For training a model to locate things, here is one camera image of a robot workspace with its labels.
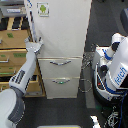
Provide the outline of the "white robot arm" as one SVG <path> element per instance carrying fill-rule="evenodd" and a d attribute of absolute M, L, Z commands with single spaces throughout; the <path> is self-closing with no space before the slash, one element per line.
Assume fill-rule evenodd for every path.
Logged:
<path fill-rule="evenodd" d="M 30 42 L 26 38 L 25 44 L 26 62 L 17 74 L 10 78 L 9 88 L 0 92 L 0 128 L 16 128 L 25 111 L 22 97 L 26 94 L 29 81 L 34 74 L 37 55 L 43 45 L 43 40 Z"/>

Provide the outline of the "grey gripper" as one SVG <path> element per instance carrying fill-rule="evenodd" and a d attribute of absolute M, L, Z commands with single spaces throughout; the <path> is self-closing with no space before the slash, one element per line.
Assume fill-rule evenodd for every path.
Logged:
<path fill-rule="evenodd" d="M 24 40 L 24 43 L 26 45 L 26 49 L 28 51 L 33 51 L 35 54 L 38 54 L 40 51 L 40 48 L 44 45 L 43 39 L 40 39 L 38 43 L 31 43 L 29 38 L 26 38 Z"/>

